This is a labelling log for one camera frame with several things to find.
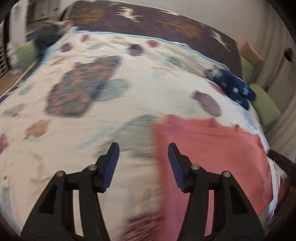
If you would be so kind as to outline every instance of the metal bolt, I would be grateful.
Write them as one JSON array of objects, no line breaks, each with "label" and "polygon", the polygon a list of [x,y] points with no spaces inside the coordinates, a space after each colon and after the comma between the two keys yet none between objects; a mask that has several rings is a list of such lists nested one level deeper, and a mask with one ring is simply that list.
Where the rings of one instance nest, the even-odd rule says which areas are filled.
[{"label": "metal bolt", "polygon": [[96,170],[96,165],[95,164],[91,164],[91,165],[89,165],[87,167],[87,169],[90,170],[90,171],[94,171],[94,170]]},{"label": "metal bolt", "polygon": [[192,164],[192,165],[191,165],[191,168],[192,168],[193,170],[198,170],[200,167],[199,167],[199,165],[197,165],[197,164]]},{"label": "metal bolt", "polygon": [[231,177],[231,174],[230,174],[230,172],[223,172],[223,176],[225,176],[225,177]]},{"label": "metal bolt", "polygon": [[64,171],[58,171],[58,172],[56,173],[57,177],[62,177],[64,174],[65,174]]}]

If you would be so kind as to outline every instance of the pink fabric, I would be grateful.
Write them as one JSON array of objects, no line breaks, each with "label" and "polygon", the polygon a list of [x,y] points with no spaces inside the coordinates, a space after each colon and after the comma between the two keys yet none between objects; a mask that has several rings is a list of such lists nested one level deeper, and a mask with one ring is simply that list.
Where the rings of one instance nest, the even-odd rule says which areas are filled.
[{"label": "pink fabric", "polygon": [[[181,154],[206,171],[217,174],[230,171],[257,214],[272,201],[271,171],[258,135],[248,134],[239,126],[222,126],[213,118],[185,120],[169,115],[165,123],[155,125],[155,139],[165,193],[161,204],[165,228],[159,229],[160,237],[164,237],[162,240],[177,240],[189,199],[189,194],[177,187],[168,160],[168,145],[172,142]],[[209,195],[205,236],[211,234],[213,205],[213,195]]]}]

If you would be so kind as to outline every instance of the cushion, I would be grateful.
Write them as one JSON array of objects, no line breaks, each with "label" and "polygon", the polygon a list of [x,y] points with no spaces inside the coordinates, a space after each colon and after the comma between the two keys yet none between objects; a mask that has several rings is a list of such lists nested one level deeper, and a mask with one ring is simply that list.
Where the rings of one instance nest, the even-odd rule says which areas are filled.
[{"label": "cushion", "polygon": [[252,83],[250,88],[257,95],[257,99],[252,102],[252,105],[259,115],[263,129],[266,130],[281,117],[281,112],[259,85]]},{"label": "cushion", "polygon": [[241,64],[242,64],[243,80],[247,84],[250,84],[252,82],[252,77],[254,74],[255,67],[242,56],[241,56]]},{"label": "cushion", "polygon": [[17,49],[17,57],[22,71],[25,72],[33,63],[37,61],[37,51],[33,41],[29,41]]},{"label": "cushion", "polygon": [[259,62],[264,62],[264,59],[252,48],[248,41],[240,47],[242,56],[248,60],[253,66],[256,66]]}]

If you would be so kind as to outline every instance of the curtain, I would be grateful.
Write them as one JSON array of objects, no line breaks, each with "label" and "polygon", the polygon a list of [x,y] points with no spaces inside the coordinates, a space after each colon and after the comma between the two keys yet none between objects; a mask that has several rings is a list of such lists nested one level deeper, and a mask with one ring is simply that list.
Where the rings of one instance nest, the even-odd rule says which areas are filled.
[{"label": "curtain", "polygon": [[[280,120],[266,131],[266,138],[272,149],[295,161],[296,45],[270,4],[266,6],[266,17],[261,26],[255,50],[265,63],[256,83],[263,88],[269,87],[267,93],[282,113]],[[292,62],[283,60],[288,47],[291,47],[294,53]]]}]

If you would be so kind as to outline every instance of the navy blue cloth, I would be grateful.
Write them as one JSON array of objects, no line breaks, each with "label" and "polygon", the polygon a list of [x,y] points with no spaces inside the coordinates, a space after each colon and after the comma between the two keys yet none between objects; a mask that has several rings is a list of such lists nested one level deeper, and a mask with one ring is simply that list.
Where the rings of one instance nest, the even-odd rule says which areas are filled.
[{"label": "navy blue cloth", "polygon": [[207,69],[204,74],[207,78],[219,85],[225,94],[246,110],[249,101],[255,101],[256,93],[240,78],[225,69]]}]

